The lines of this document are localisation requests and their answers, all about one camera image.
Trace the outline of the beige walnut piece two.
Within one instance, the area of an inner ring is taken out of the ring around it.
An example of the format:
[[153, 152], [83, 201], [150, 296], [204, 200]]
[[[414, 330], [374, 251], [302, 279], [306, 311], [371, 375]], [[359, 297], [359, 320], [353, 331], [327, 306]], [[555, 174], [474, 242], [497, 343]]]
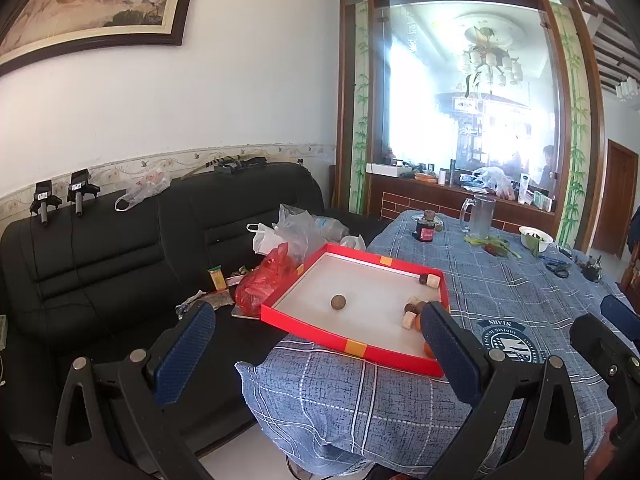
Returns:
[[415, 328], [416, 330], [420, 330], [420, 318], [416, 312], [407, 311], [404, 313], [404, 317], [402, 318], [402, 327], [405, 330], [411, 330]]

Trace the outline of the beige walnut piece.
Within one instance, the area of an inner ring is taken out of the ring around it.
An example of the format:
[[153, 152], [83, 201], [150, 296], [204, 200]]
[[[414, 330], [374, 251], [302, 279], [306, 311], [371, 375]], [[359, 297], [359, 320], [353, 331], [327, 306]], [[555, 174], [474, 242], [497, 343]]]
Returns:
[[438, 289], [440, 284], [440, 276], [437, 274], [428, 274], [426, 278], [426, 286]]

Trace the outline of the black scissors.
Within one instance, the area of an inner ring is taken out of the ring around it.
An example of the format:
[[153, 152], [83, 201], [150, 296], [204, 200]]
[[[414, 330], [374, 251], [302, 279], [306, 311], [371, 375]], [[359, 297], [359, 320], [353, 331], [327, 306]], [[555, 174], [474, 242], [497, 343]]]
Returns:
[[557, 278], [568, 278], [570, 275], [570, 264], [568, 262], [547, 259], [544, 262], [544, 266]]

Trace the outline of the blue plaid tablecloth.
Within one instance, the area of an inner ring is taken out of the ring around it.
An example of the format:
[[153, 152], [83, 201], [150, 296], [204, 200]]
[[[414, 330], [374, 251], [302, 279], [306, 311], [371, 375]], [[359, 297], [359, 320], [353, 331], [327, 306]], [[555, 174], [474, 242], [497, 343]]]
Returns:
[[634, 479], [639, 313], [608, 278], [560, 278], [566, 251], [488, 255], [401, 214], [375, 256], [436, 266], [449, 295], [418, 314], [438, 377], [286, 336], [242, 393], [297, 479]]

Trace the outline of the white bowl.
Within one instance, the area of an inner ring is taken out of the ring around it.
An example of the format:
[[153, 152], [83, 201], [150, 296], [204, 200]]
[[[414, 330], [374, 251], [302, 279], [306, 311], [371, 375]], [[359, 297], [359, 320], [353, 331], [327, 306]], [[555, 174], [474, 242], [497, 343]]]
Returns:
[[553, 242], [551, 235], [532, 226], [520, 226], [518, 232], [521, 244], [534, 255], [544, 252]]

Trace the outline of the black leather sofa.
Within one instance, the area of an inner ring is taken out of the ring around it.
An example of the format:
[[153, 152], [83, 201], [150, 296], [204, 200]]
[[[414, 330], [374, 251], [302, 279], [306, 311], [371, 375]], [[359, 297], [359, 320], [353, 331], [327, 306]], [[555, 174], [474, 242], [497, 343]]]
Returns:
[[115, 194], [64, 207], [47, 222], [11, 223], [1, 237], [1, 452], [36, 471], [52, 465], [58, 406], [74, 359], [118, 362], [176, 324], [176, 309], [230, 274], [257, 266], [252, 223], [281, 205], [331, 216], [373, 240], [384, 222], [329, 210], [314, 177], [292, 162], [198, 174], [119, 212]]

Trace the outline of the green vegetable leaves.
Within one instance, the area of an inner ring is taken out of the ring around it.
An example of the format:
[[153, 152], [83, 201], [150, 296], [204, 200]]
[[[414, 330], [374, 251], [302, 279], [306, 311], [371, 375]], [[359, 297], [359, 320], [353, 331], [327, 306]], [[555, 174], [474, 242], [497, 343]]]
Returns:
[[507, 257], [511, 255], [517, 259], [522, 258], [518, 252], [511, 248], [510, 243], [500, 236], [489, 235], [488, 237], [480, 238], [466, 234], [463, 239], [472, 246], [480, 246], [485, 252], [493, 256]]

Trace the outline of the red plastic bag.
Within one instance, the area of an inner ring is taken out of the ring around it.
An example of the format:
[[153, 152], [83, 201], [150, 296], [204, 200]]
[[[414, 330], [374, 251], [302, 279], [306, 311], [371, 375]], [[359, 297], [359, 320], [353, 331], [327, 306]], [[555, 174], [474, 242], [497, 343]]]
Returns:
[[259, 318], [262, 303], [294, 273], [295, 260], [288, 254], [288, 243], [279, 244], [268, 252], [262, 263], [248, 272], [236, 286], [234, 302], [239, 315]]

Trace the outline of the red shallow tray box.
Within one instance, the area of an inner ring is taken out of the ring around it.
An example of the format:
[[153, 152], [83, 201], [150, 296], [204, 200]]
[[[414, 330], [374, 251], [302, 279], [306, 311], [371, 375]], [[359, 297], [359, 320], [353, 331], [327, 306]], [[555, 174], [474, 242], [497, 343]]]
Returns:
[[[438, 289], [420, 274], [440, 276]], [[330, 305], [346, 297], [342, 310]], [[424, 353], [420, 332], [402, 327], [411, 299], [449, 306], [444, 272], [373, 252], [326, 244], [296, 268], [263, 303], [260, 319], [300, 338], [395, 370], [442, 376]]]

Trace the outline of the red label jar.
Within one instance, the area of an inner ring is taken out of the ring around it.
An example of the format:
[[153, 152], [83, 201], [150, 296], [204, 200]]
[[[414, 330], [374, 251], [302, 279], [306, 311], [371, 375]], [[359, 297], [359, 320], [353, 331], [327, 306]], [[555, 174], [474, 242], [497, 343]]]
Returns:
[[416, 232], [414, 236], [420, 242], [431, 242], [436, 231], [435, 213], [432, 210], [424, 210], [416, 216]]

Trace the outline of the black clamp device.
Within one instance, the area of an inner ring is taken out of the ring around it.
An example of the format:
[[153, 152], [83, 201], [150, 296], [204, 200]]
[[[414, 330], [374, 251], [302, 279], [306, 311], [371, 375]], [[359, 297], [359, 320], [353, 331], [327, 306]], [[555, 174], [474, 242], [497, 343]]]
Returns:
[[29, 212], [35, 214], [42, 226], [49, 223], [48, 209], [53, 207], [58, 209], [62, 204], [62, 200], [53, 193], [53, 184], [51, 180], [44, 180], [36, 183], [34, 198], [29, 206]]

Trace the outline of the black clamp device two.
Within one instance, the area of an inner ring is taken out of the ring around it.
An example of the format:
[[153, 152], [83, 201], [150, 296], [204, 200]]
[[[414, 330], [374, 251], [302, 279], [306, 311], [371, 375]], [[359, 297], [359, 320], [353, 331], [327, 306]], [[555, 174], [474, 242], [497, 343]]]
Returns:
[[91, 194], [98, 197], [101, 188], [91, 182], [90, 172], [87, 168], [77, 170], [70, 176], [70, 183], [67, 187], [67, 201], [75, 207], [75, 214], [78, 218], [84, 215], [84, 197]]

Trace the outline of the white plastic bag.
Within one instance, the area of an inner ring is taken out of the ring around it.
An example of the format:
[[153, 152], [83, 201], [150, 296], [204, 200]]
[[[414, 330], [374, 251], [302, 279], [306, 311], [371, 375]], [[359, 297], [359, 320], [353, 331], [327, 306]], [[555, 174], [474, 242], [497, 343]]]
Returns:
[[288, 245], [288, 256], [295, 263], [302, 263], [326, 243], [365, 250], [361, 235], [352, 235], [343, 222], [323, 216], [313, 216], [305, 209], [281, 204], [279, 218], [272, 226], [265, 223], [249, 223], [247, 232], [253, 234], [254, 253], [268, 255], [282, 244]]

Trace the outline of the wooden counter cabinet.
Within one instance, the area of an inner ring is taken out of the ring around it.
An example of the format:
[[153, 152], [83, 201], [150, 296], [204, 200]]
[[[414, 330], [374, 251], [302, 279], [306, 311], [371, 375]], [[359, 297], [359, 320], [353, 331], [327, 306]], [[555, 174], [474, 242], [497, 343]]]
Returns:
[[[380, 174], [374, 171], [371, 164], [367, 164], [366, 191], [366, 214], [385, 220], [394, 220], [407, 210], [424, 209], [459, 218], [463, 202], [473, 196], [462, 188]], [[491, 225], [512, 233], [518, 232], [520, 226], [532, 226], [555, 236], [560, 226], [560, 216], [532, 205], [497, 198]]]

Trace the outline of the framed horse painting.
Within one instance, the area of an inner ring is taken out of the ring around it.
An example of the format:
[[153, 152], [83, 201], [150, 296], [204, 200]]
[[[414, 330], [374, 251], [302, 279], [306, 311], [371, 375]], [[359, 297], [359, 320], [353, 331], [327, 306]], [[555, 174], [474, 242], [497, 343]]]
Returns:
[[1, 14], [1, 73], [108, 47], [182, 44], [190, 0], [9, 0]]

